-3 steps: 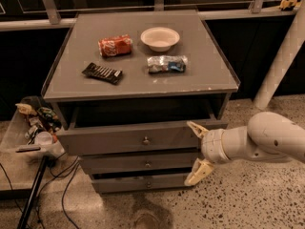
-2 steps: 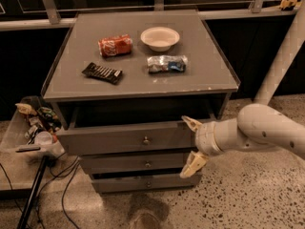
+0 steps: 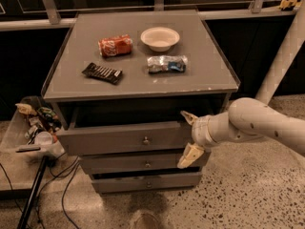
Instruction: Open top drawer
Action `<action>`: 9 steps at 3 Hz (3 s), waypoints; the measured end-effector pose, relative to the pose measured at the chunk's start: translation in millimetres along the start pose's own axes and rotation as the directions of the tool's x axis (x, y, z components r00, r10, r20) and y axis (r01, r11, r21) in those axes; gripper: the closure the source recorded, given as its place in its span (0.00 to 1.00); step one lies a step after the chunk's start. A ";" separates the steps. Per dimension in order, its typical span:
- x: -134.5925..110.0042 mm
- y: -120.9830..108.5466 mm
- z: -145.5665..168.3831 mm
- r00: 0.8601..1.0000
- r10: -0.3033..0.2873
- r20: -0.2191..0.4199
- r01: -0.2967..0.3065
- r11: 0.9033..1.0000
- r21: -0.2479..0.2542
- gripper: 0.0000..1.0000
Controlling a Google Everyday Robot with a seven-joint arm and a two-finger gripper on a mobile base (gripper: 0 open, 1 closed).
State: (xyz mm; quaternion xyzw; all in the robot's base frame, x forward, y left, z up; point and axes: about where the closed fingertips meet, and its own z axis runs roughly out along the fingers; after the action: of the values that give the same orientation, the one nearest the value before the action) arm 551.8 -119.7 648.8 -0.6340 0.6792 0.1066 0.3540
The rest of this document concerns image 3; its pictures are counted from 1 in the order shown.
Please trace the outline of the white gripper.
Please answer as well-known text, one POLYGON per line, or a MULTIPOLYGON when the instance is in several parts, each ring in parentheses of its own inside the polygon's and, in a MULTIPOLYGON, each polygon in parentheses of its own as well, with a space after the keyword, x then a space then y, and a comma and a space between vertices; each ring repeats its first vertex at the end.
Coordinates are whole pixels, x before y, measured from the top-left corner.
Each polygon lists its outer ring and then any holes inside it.
POLYGON ((181 111, 180 113, 188 124, 192 126, 192 138, 194 141, 194 144, 188 143, 186 145, 183 155, 177 163, 179 169, 184 169, 191 166, 205 153, 204 148, 211 149, 217 145, 217 142, 209 131, 209 124, 212 119, 210 115, 197 117, 186 111, 181 111))

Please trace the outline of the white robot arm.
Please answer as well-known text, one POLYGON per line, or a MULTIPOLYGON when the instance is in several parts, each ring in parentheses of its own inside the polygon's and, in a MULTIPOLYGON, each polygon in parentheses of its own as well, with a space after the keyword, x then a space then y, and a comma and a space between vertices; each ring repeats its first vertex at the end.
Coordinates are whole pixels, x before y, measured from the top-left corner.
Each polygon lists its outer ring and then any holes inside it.
POLYGON ((181 113, 192 126, 193 143, 186 145, 177 167, 184 169, 191 166, 204 153, 223 141, 244 142, 263 136, 304 154, 305 121, 288 117, 269 106, 304 41, 305 0, 301 0, 293 23, 254 98, 239 98, 222 114, 198 117, 185 111, 181 113))

